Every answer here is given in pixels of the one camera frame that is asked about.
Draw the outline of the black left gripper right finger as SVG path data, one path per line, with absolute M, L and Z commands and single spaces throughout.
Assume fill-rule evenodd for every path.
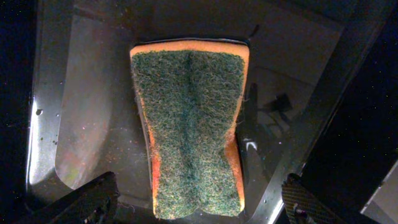
M 282 201 L 290 223 L 345 223 L 302 185 L 297 174 L 289 174 L 282 184 Z

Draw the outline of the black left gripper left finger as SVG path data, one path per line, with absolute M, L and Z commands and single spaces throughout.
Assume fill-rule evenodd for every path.
M 93 223 L 114 222 L 119 190 L 114 172 L 105 172 L 56 202 L 16 221 L 23 223 Z

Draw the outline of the yellow green sponge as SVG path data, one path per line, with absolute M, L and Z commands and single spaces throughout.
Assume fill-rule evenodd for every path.
M 154 215 L 175 220 L 202 210 L 238 216 L 245 198 L 236 126 L 249 47 L 171 40 L 137 45 L 130 58 Z

